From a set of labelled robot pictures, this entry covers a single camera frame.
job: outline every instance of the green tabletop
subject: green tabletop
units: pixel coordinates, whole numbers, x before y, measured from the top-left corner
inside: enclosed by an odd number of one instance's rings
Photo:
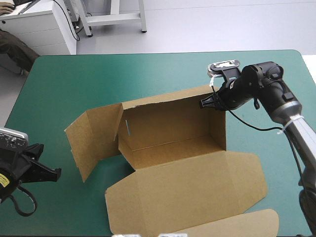
[[[122,156],[105,159],[83,183],[64,129],[86,109],[207,84],[206,66],[229,59],[238,59],[241,68],[265,61],[282,65],[305,119],[316,127],[315,84],[293,50],[39,58],[6,127],[26,132],[31,144],[45,144],[40,161],[62,168],[62,176],[58,183],[24,185],[39,202],[31,217],[20,217],[9,200],[0,205],[0,235],[109,235],[104,191],[133,170]],[[259,127],[275,125],[264,109],[256,111],[250,102],[236,113]],[[227,143],[228,150],[256,153],[262,162],[269,193],[248,211],[276,210],[280,236],[309,234],[298,202],[299,175],[285,136],[252,130],[227,114]],[[27,198],[14,194],[31,208]]]

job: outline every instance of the person's leg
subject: person's leg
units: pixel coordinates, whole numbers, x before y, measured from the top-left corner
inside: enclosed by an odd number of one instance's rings
[[[39,57],[32,49],[14,35],[0,30],[0,53],[6,53],[16,64],[30,71],[34,61]]]

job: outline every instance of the white drawer cabinet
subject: white drawer cabinet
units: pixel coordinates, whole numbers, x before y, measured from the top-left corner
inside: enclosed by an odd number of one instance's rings
[[[67,12],[64,2],[58,2]],[[76,54],[77,42],[65,15],[55,2],[41,0],[18,15],[24,6],[18,6],[12,14],[0,16],[0,29],[15,35],[39,55]]]

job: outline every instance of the white floor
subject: white floor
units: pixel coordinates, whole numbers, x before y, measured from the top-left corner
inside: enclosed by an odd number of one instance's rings
[[[85,0],[92,15],[106,0]],[[296,49],[316,80],[316,0],[144,0],[148,32],[140,24],[82,31],[78,54]],[[121,12],[138,0],[121,0]],[[25,78],[0,67],[0,126],[4,126]]]

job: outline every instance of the cardboard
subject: cardboard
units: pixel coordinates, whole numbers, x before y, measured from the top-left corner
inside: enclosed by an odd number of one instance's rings
[[[189,237],[276,237],[278,215],[266,209],[177,231]]]
[[[154,237],[243,213],[267,194],[259,158],[226,151],[225,112],[202,86],[87,110],[65,131],[85,181],[122,153],[135,172],[106,191],[111,231]]]

